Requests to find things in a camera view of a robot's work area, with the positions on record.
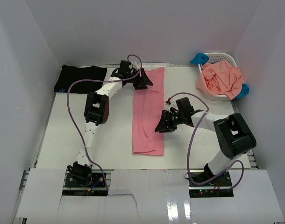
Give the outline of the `pink t shirt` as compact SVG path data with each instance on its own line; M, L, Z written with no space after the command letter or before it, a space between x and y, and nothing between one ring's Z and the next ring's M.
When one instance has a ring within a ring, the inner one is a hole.
M155 132L164 109L164 67L145 71L152 86L135 90L133 97L132 153L163 156L164 135Z

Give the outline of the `black t shirt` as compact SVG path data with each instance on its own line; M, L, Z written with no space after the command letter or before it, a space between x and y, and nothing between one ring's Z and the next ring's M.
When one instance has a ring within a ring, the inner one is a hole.
M78 68L75 66L63 65L60 76L54 86L54 92L67 93L69 87L76 81L83 79L93 79L104 81L107 74L107 68L90 66ZM81 82L75 84L70 93L87 94L95 92L103 86L102 82Z

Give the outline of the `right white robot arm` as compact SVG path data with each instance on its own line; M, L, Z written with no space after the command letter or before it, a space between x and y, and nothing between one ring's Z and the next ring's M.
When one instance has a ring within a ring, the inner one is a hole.
M179 125L184 124L194 128L192 140L199 127L216 134L220 147L216 156L204 166L200 174L186 174L186 178L194 185L215 186L220 182L221 175L238 162L243 154L257 145L253 133L239 113L218 115L200 109L195 110L187 97L176 100L175 106L171 105L170 100L167 100L166 104L168 109L162 111L155 132L173 132Z

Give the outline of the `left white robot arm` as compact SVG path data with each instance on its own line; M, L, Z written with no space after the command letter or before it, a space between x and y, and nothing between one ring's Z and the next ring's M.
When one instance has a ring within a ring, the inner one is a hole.
M70 109L70 92L75 85L82 82L103 83L99 90L87 94L84 109L85 134L82 134L80 131ZM140 63L140 67L137 67L135 63L129 60L122 60L120 66L112 72L108 80L82 79L72 83L67 91L66 102L68 113L83 143L75 162L72 166L68 166L67 169L81 186L87 186L93 181L92 165L97 166L103 178L105 178L101 166L93 162L90 158L89 148L94 141L95 132L98 127L105 124L108 120L110 98L128 83L132 84L136 90L144 90L148 86L153 85L152 81L146 75L142 63Z

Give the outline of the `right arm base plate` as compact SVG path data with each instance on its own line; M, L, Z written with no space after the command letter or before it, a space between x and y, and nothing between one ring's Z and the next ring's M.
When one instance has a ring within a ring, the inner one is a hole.
M189 183L190 198L234 197L233 190L230 189L232 187L232 181L228 171L213 181L203 185L192 183L188 178L188 174L185 174L185 179L187 179Z

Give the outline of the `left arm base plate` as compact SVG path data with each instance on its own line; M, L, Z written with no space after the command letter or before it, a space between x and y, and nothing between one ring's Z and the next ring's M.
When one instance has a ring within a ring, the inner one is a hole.
M63 192L64 196L107 196L105 178L100 171L93 171L86 180L74 177L66 172Z

